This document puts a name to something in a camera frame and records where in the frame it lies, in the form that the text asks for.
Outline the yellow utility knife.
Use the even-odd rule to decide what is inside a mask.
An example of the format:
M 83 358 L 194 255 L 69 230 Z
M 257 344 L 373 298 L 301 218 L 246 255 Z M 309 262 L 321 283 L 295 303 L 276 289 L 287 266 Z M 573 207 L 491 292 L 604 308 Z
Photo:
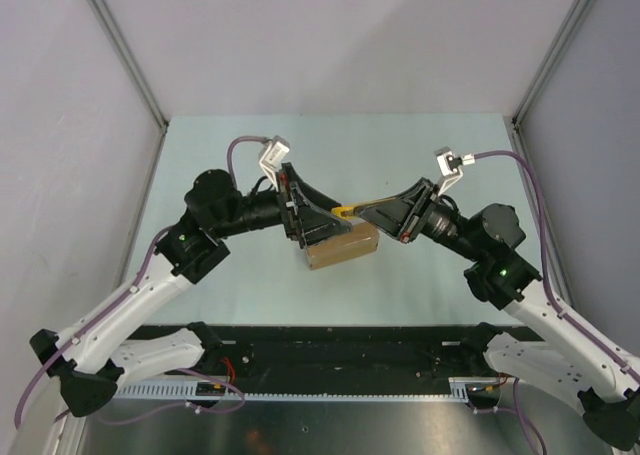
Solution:
M 344 220 L 359 218 L 360 214 L 369 206 L 370 203 L 336 206 L 331 209 L 331 214 Z

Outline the brown cardboard express box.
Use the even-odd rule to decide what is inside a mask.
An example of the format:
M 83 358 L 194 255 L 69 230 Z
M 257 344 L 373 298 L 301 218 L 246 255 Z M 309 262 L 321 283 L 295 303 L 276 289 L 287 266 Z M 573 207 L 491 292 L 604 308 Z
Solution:
M 310 270 L 318 270 L 374 253 L 379 231 L 372 224 L 359 223 L 349 233 L 332 237 L 305 249 Z

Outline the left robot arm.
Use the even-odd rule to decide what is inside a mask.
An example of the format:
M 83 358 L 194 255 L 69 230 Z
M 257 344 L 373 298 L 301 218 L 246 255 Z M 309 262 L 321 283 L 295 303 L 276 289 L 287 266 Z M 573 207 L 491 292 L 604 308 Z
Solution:
M 351 232 L 351 223 L 331 212 L 337 202 L 303 182 L 291 164 L 282 166 L 277 184 L 244 195 L 227 171 L 201 173 L 184 197 L 185 213 L 153 238 L 133 280 L 67 329 L 41 329 L 31 337 L 73 416 L 100 410 L 130 383 L 181 369 L 207 375 L 221 366 L 222 342 L 204 322 L 153 340 L 128 339 L 229 256 L 225 239 L 281 225 L 306 248 Z

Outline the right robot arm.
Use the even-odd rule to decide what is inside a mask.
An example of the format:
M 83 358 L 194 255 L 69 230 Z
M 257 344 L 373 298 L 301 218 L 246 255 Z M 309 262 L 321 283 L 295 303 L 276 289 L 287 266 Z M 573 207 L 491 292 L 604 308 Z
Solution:
M 352 214 L 408 244 L 424 235 L 471 261 L 472 295 L 531 329 L 546 349 L 520 348 L 505 332 L 480 324 L 461 351 L 473 376 L 505 372 L 563 401 L 605 443 L 629 451 L 639 441 L 639 358 L 568 305 L 516 250 L 526 235 L 515 209 L 493 203 L 471 218 L 426 179 Z

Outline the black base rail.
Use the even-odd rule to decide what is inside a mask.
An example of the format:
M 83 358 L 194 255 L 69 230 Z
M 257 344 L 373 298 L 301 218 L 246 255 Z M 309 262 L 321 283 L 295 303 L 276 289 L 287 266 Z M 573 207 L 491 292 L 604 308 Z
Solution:
M 480 353 L 489 336 L 505 332 L 527 347 L 542 339 L 524 327 L 270 327 L 217 326 L 221 347 L 197 366 L 200 379 L 219 376 L 237 387 L 241 380 L 259 384 L 328 384 L 348 380 L 407 382 L 426 379 L 497 384 L 496 370 Z M 180 377 L 165 369 L 144 380 Z

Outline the right aluminium frame post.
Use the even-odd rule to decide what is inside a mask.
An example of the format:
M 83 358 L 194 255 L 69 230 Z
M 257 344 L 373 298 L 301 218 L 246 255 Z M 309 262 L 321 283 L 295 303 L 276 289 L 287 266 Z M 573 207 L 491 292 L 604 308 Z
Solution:
M 531 80 L 511 123 L 519 127 L 544 92 L 597 0 L 574 0 Z

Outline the aluminium frame post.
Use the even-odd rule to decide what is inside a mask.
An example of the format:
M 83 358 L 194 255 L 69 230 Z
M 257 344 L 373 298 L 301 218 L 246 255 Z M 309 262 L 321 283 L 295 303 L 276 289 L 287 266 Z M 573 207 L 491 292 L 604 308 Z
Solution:
M 86 0 L 145 109 L 162 133 L 168 120 L 107 0 Z
M 597 0 L 574 0 L 531 80 L 511 123 L 519 127 L 544 92 Z

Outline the left aluminium frame post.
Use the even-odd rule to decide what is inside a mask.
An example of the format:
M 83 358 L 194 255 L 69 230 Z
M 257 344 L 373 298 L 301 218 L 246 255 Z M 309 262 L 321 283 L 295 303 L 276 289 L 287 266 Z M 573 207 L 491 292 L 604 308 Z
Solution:
M 107 0 L 86 0 L 145 109 L 162 133 L 168 120 Z

